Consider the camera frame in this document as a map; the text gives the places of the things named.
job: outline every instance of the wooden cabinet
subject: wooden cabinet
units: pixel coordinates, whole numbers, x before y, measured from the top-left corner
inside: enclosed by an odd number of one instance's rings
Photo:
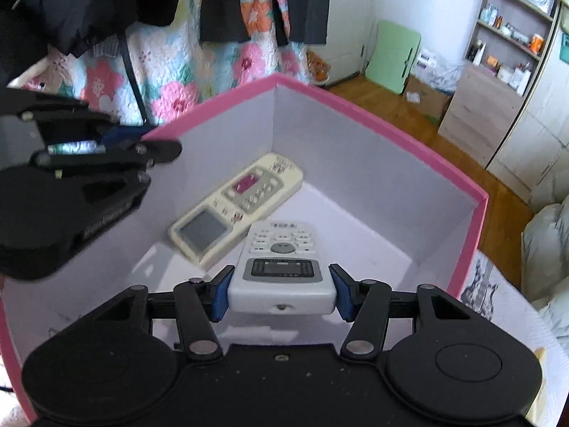
[[[439,134],[485,167],[513,124],[523,98],[484,68],[468,63]]]

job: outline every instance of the orange container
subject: orange container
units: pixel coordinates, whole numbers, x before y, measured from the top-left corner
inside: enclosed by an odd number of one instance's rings
[[[541,35],[534,34],[530,43],[530,51],[534,54],[539,54],[542,46],[543,37]]]

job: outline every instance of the cardboard box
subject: cardboard box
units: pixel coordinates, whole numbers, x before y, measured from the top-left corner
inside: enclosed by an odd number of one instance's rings
[[[440,125],[451,103],[452,96],[433,90],[429,85],[423,84],[414,76],[409,75],[407,86],[403,91],[403,98],[419,112],[425,114],[430,122]]]

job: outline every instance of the shelf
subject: shelf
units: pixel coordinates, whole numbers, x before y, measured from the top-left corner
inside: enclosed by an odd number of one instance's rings
[[[516,48],[522,50],[524,53],[526,53],[527,55],[533,57],[536,61],[541,61],[541,56],[538,54],[534,54],[532,53],[529,48],[526,48],[525,46],[523,46],[521,43],[519,43],[518,41],[514,40],[511,37],[507,37],[504,34],[502,34],[502,32],[500,32],[500,30],[498,30],[496,27],[494,27],[493,25],[489,25],[487,23],[485,23],[483,20],[478,19],[476,21],[476,24],[480,25],[481,27],[484,27],[486,30],[489,30],[490,32],[494,33],[495,35],[503,38],[504,40],[506,40],[507,42],[510,42],[512,45],[514,45]]]
[[[526,8],[531,9],[534,13],[544,18],[546,21],[553,22],[553,18],[549,14],[545,14],[541,9],[539,9],[533,3],[530,3],[527,0],[515,0],[515,1],[518,2],[520,5],[523,5]]]

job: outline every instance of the wooden floor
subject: wooden floor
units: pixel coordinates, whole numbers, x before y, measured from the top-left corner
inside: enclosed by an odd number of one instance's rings
[[[372,112],[418,139],[472,178],[490,196],[479,249],[516,287],[521,281],[520,235],[533,214],[510,189],[442,136],[405,99],[356,77],[331,92]]]

